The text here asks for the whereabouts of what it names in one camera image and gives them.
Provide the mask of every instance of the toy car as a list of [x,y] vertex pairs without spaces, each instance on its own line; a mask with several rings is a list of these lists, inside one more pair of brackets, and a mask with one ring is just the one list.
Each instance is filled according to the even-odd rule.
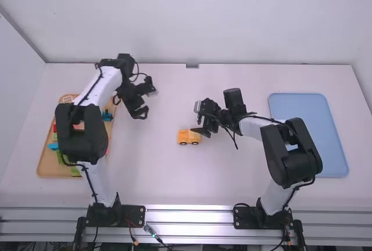
[[177,143],[180,145],[192,144],[198,145],[202,140],[201,134],[192,132],[191,130],[178,131]]

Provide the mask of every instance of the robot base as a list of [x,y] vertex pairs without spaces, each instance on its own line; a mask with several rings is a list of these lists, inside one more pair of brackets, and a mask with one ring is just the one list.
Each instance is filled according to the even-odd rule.
[[293,223],[291,209],[268,216],[260,207],[236,207],[233,213],[237,230],[282,230],[285,225]]
[[85,218],[86,227],[142,228],[145,225],[145,206],[122,205],[119,195],[112,207],[89,206]]

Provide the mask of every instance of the table surface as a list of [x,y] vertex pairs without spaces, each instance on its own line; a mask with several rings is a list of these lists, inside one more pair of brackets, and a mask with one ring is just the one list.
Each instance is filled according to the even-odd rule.
[[[260,142],[239,137],[235,150],[222,130],[198,146],[176,144],[179,129],[196,126],[196,100],[208,97],[223,107],[223,90],[239,87],[247,110],[262,116],[270,115],[267,98],[273,92],[318,92],[328,100],[350,172],[301,189],[293,209],[372,211],[372,116],[351,66],[141,64],[140,70],[153,77],[159,93],[144,97],[146,120],[133,120],[122,104],[117,108],[108,168],[122,203],[254,205],[270,181]],[[84,180],[40,178],[36,168],[58,98],[79,93],[94,74],[92,64],[46,66],[1,179],[0,207],[87,207],[91,193]]]

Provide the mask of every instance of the wooden puzzle board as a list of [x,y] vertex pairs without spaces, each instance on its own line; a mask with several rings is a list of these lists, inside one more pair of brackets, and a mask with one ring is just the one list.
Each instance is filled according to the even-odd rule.
[[[59,98],[59,103],[68,103],[72,101],[74,98],[78,97],[77,94],[66,94]],[[115,115],[116,106],[109,101],[108,104],[105,106],[105,110],[108,110],[113,116]],[[51,150],[48,148],[48,144],[52,144],[56,141],[53,140],[53,125],[56,123],[55,118],[53,118],[51,126],[48,131],[48,135],[46,136],[46,140],[44,143],[44,148],[42,150],[39,164],[37,167],[37,174],[39,177],[49,177],[49,178],[80,178],[81,175],[78,174],[77,170],[71,167],[67,167],[63,164],[60,164],[58,161],[57,151]],[[105,121],[105,127],[107,134],[109,136],[109,148],[111,142],[111,133],[112,133],[112,121]],[[84,123],[79,124],[80,128],[84,128]]]

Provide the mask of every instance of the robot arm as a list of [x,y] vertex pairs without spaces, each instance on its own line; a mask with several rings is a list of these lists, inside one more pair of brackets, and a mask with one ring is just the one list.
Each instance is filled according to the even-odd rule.
[[[150,76],[146,75],[144,83],[138,85],[129,80],[134,64],[135,60],[128,54],[102,59],[96,65],[99,72],[74,103],[60,103],[55,110],[59,149],[87,178],[93,194],[91,206],[101,204],[111,208],[118,199],[109,184],[106,160],[102,159],[109,145],[102,120],[103,107],[116,91],[132,118],[145,119],[149,108],[143,106],[142,96],[156,91]],[[73,125],[81,121],[84,130],[74,129]]]
[[[257,211],[261,214],[257,218],[260,227],[267,228],[270,219],[288,207],[300,187],[314,182],[323,164],[302,119],[277,121],[247,113],[239,88],[225,90],[224,99],[227,109],[221,109],[209,98],[197,101],[194,111],[198,114],[198,123],[201,123],[202,117],[204,121],[203,127],[192,131],[210,138],[211,132],[216,133],[219,127],[223,127],[231,130],[234,136],[237,134],[262,141],[273,180],[257,200]],[[287,150],[288,144],[297,147]]]

